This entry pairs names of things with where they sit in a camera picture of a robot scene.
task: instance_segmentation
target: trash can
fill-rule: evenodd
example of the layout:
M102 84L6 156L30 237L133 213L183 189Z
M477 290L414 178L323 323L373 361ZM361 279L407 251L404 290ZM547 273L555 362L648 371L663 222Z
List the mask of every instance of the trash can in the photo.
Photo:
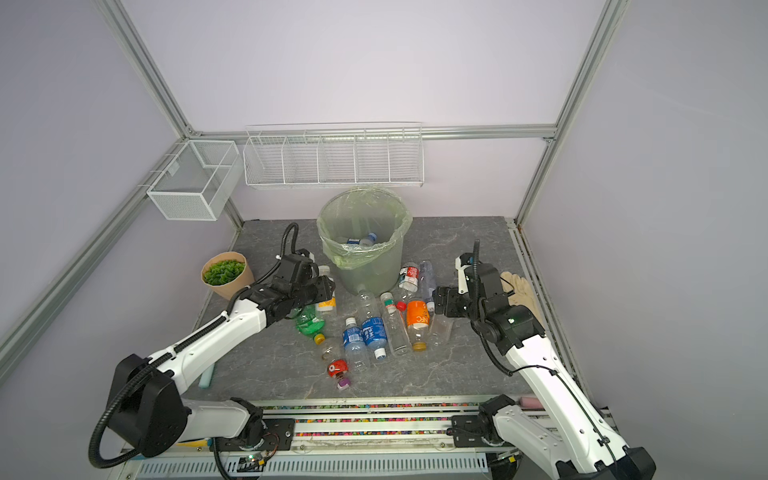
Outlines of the trash can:
M317 230L323 252L339 267L340 280L351 293L368 290L380 295L397 282L402 261L402 238L413 217L400 197L379 188L356 188L336 195L320 211ZM336 239L376 235L366 247Z

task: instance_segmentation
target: white wire basket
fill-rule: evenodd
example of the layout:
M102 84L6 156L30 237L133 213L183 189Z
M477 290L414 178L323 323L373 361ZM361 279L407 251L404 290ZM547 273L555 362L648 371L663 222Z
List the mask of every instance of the white wire basket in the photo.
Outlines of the white wire basket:
M216 220L242 174L235 142L189 140L147 195L168 220Z
M420 124L296 127L247 127L246 184L256 189L424 184Z

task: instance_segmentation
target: plastic bottle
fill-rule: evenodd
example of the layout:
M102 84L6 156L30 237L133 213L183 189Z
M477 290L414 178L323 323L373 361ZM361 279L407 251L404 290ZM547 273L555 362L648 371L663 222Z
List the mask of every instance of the plastic bottle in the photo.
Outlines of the plastic bottle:
M368 368L368 351L366 343L362 339L362 330L357 326L355 317L346 319L346 330L342 336L344 340L344 356L346 364L356 372L362 372Z
M400 277L397 279L397 286L415 292L419 289L419 267L413 262L406 262L400 269Z
M384 329L384 320L379 313L379 306L376 305L376 298L372 293L363 290L359 295L360 316L365 319L362 322L362 339L365 340L368 348L373 350L376 360L386 359L386 330Z
M336 380L336 388L346 390L352 383L349 381L349 366L344 359L344 348L341 339L325 338L320 341L315 338L320 347L320 358L327 364L328 376Z
M368 235L365 235L363 238L337 237L337 238L334 238L334 240L337 243L348 243L350 245L360 245L361 247L370 247L374 243L376 243L376 240L378 240L378 238L379 237L375 233L370 232L368 233Z
M429 325L429 339L427 343L434 346L445 345L451 338L453 319L445 315L435 315Z
M411 300L408 303L408 338L416 352L427 349L427 334L429 333L429 310L424 300Z
M437 280L435 279L435 269L432 268L432 262L424 260L419 264L419 295L424 303L427 304L427 310L430 313L435 312L434 294L437 290Z
M411 342L408 339L406 325L402 321L402 315L395 306L395 299L390 292L384 292L381 295L381 301L384 305L384 328L389 339L389 348L398 355L408 353Z
M306 336L322 336L323 334L319 331L325 324L325 321L316 315L314 305L305 306L301 314L296 317L296 329Z
M325 275L331 280L333 278L331 277L331 267L327 265L320 265L317 267L319 274ZM327 333L331 333L333 335L340 335L343 331L343 328L341 328L339 317L336 315L336 291L333 292L333 297L331 297L331 300L327 300L325 302L320 302L315 305L315 314L323 319L323 322L325 322L325 331Z

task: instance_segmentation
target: wire shelf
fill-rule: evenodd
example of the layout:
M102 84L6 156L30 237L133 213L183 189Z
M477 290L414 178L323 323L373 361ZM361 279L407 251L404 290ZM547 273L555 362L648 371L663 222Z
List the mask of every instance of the wire shelf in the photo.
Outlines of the wire shelf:
M189 140L147 195L168 220L216 220L243 174L242 165L233 141Z
M421 125L386 125L341 124L335 130L323 124L302 130L248 127L243 147L246 184L256 189L423 185Z

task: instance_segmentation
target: white wall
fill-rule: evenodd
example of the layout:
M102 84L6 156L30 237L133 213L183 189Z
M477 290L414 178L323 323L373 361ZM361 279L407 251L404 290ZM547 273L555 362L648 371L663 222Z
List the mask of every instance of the white wall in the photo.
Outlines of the white wall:
M0 65L2 336L176 137L88 0L2 2Z
M207 288L200 268L233 231L217 222L171 222L147 204L0 388L3 478L107 478L88 463L88 440L107 403L114 367L194 328ZM102 455L123 442L107 432Z
M192 125L554 123L604 0L125 0Z
M425 141L424 186L393 190L416 217L513 217L545 146L541 138ZM242 184L233 200L245 220L317 218L344 190L254 190Z
M656 478L765 478L768 4L632 2L525 224Z

